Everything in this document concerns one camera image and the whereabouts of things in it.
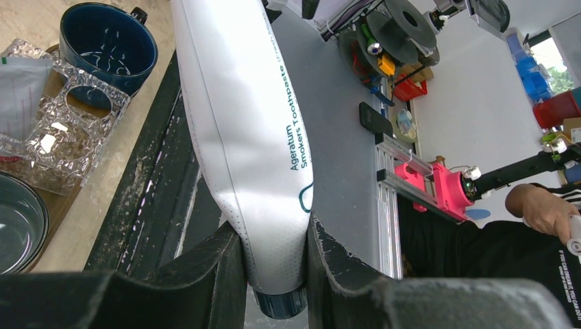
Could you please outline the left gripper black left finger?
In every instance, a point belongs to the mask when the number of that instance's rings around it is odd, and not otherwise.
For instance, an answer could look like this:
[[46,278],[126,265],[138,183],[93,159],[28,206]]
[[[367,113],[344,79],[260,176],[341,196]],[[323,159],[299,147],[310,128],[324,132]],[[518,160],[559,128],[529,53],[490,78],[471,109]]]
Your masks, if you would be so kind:
[[247,280],[229,224],[144,280],[117,271],[1,277],[2,328],[242,328]]

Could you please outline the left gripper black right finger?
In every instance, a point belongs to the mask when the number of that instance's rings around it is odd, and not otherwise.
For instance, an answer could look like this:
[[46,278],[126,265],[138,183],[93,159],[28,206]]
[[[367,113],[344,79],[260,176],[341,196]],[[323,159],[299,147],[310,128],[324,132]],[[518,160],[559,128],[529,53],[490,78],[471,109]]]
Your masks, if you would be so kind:
[[306,294],[311,328],[570,328],[530,280],[396,280],[353,255],[311,214]]

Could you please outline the grey capped toothpaste tube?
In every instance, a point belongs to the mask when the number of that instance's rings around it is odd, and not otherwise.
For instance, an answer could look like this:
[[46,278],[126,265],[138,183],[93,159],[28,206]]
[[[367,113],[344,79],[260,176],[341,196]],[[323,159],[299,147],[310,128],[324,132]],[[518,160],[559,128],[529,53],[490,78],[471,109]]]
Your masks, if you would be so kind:
[[172,1],[188,128],[212,198],[243,244],[260,310],[307,305],[310,146],[289,72],[261,1]]

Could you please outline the dark green enamel mug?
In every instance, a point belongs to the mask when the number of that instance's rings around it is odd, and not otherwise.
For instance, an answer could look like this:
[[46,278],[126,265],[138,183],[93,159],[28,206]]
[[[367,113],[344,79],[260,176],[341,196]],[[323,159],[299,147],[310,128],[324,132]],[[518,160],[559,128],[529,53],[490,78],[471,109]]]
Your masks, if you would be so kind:
[[47,241],[50,218],[42,197],[26,182],[1,173],[1,274],[27,271]]

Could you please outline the clear plastic holder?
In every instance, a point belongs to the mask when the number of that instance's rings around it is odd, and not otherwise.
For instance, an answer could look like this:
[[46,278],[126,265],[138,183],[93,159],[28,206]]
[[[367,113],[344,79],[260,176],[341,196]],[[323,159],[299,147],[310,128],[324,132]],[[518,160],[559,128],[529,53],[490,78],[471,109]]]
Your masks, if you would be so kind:
[[26,137],[1,134],[1,170],[59,195],[84,183],[131,98],[97,77],[15,39],[1,59],[43,59],[53,67]]

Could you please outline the blue enamel mug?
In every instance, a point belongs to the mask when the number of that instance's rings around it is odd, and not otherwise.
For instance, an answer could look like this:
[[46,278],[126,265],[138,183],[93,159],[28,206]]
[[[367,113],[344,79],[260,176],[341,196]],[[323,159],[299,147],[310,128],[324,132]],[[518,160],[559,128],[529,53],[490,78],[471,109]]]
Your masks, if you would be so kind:
[[95,2],[76,4],[60,19],[60,59],[134,97],[158,61],[158,46],[140,7],[126,12]]

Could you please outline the operator bare hand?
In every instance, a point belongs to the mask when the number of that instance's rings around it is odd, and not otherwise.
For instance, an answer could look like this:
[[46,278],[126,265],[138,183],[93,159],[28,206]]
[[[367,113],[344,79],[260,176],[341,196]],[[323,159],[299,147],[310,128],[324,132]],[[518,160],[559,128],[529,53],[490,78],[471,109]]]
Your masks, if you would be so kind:
[[579,215],[576,206],[533,184],[520,184],[506,196],[506,210],[524,218],[528,225],[543,234],[557,236],[566,245],[571,238],[569,218]]

